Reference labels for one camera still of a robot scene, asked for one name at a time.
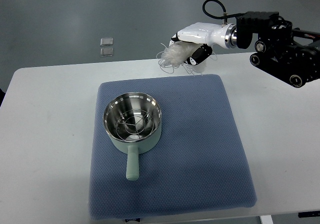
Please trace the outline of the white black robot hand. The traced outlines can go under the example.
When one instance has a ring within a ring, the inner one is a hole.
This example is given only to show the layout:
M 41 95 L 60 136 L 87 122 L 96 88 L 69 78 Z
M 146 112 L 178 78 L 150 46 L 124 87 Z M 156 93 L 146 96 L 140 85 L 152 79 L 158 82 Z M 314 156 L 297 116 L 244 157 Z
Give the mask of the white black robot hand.
M 169 45 L 182 41 L 200 44 L 200 47 L 187 58 L 188 64 L 198 65 L 212 54 L 213 46 L 232 49 L 237 45 L 237 29 L 235 24 L 212 24 L 197 22 L 178 31 L 170 40 Z

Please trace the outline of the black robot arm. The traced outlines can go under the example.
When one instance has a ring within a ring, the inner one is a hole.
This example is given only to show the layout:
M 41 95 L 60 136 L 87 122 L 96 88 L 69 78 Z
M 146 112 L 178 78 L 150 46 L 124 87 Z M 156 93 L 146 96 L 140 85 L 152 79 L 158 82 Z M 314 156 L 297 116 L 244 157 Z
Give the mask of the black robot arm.
M 236 17 L 236 44 L 246 49 L 257 34 L 250 63 L 300 88 L 320 78 L 320 34 L 293 28 L 278 12 L 249 11 Z

